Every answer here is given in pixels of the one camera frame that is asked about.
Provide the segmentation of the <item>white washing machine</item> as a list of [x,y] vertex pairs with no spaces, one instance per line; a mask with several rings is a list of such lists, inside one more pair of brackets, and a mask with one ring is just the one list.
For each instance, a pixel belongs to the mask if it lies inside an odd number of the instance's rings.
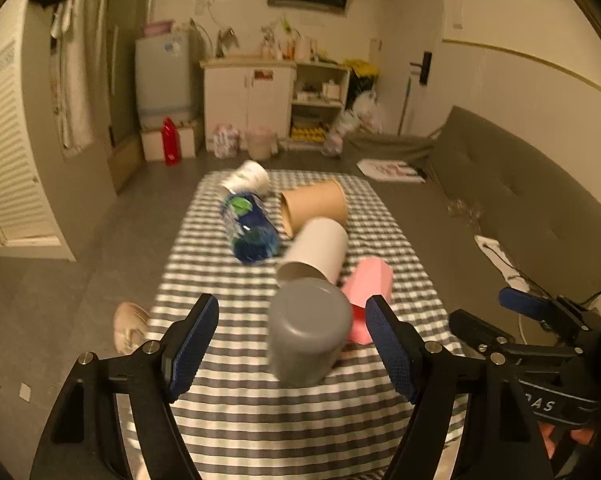
[[201,114],[201,47],[192,30],[136,41],[134,77],[142,130],[157,130],[169,117],[187,124]]

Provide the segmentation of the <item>white louvered wardrobe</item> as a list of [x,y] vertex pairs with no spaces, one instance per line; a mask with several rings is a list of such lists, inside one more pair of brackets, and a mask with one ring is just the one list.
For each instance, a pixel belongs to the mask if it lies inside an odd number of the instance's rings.
[[116,198],[101,141],[64,152],[51,24],[29,0],[0,9],[0,257],[75,260]]

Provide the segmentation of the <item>pink angular cup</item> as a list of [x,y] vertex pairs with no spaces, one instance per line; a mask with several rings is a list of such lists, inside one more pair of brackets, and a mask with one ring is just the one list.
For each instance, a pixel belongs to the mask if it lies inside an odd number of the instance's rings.
[[341,291],[348,298],[353,313],[349,339],[355,344],[366,346],[372,342],[365,324],[366,300],[375,295],[381,295],[387,301],[391,300],[393,269],[382,258],[362,258],[343,283]]

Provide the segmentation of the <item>brown paper cup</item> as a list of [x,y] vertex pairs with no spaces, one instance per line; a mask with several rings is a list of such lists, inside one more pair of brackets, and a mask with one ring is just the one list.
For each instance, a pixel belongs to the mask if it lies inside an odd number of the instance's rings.
[[294,238],[314,218],[329,218],[347,226],[346,194],[336,179],[284,190],[280,199],[282,226],[289,238]]

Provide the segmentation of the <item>white kitchen cabinet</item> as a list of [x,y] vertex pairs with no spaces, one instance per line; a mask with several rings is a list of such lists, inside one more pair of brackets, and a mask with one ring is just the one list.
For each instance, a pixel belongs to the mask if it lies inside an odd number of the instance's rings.
[[283,148],[302,148],[324,136],[346,107],[350,70],[343,65],[215,58],[201,66],[209,152],[220,125],[241,134],[266,128]]

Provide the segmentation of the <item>pink basin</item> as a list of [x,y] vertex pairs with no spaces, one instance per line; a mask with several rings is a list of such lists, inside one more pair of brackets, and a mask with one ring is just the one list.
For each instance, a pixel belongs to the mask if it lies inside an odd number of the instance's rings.
[[151,37],[151,36],[170,34],[172,32],[173,28],[174,28],[174,20],[151,22],[151,23],[146,24],[143,27],[143,36]]

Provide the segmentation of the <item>small waste bin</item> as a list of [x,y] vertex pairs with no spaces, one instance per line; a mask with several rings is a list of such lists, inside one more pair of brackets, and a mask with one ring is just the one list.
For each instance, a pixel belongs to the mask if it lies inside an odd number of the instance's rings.
[[256,162],[264,162],[278,154],[278,136],[269,128],[250,129],[245,134],[248,155]]

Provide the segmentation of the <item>grey plastic cup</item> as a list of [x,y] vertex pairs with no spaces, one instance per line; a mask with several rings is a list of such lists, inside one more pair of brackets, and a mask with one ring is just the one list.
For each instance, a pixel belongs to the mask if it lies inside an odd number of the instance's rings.
[[329,374],[353,322],[349,300],[321,278],[284,284],[268,311],[269,370],[286,388],[313,387]]

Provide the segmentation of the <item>white patterned paper cup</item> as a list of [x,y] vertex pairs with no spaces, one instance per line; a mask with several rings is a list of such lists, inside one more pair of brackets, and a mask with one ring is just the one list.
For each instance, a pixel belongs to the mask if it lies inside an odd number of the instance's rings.
[[239,192],[250,192],[266,196],[271,191],[270,177],[259,162],[246,160],[232,171],[219,186],[219,195],[226,197]]

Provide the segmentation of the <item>blue plastic water bottle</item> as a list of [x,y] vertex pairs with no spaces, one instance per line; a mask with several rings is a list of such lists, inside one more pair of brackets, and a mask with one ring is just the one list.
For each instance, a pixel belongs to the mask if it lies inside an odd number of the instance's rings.
[[256,193],[230,193],[221,204],[220,214],[233,255],[242,263],[258,263],[279,253],[279,232]]

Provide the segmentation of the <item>white plastic bags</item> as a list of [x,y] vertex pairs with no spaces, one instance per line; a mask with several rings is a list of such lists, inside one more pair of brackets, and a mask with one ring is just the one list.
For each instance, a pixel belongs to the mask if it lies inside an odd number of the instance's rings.
[[355,98],[349,110],[340,112],[329,127],[321,153],[327,157],[337,157],[343,153],[343,144],[348,136],[382,132],[383,112],[378,105],[376,91],[363,91]]

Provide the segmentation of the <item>hanging white towel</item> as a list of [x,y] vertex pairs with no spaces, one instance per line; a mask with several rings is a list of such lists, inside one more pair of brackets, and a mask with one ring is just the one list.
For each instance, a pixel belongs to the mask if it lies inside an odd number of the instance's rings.
[[105,138],[110,126],[106,50],[107,0],[64,0],[55,11],[55,97],[65,155]]

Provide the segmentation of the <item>red thermos bottle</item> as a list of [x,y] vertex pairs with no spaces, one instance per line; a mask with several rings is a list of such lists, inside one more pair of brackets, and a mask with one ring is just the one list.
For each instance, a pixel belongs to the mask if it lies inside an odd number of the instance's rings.
[[178,165],[181,162],[180,136],[170,117],[164,118],[160,134],[162,135],[165,164],[167,166]]

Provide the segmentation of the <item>grey checked tablecloth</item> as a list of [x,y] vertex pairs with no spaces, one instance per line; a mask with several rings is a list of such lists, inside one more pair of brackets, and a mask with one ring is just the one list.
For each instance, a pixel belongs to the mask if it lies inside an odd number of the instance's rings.
[[[272,193],[264,202],[281,231],[279,192],[338,180],[349,208],[349,246],[338,284],[363,257],[381,257],[393,269],[393,312],[423,339],[462,354],[433,282],[370,183],[348,174],[268,173]],[[186,448],[205,479],[381,478],[412,405],[396,393],[373,344],[347,344],[320,385],[280,386],[266,356],[280,258],[247,266],[232,255],[219,196],[229,174],[210,171],[197,185],[148,321],[148,339],[159,339],[201,294],[219,302],[218,326],[195,380],[171,405]]]

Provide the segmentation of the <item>white electric kettle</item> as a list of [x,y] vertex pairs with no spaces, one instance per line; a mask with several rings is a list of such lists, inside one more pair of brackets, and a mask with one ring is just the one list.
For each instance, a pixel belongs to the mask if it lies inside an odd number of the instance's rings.
[[295,41],[294,60],[296,62],[312,62],[317,56],[317,39],[299,36]]

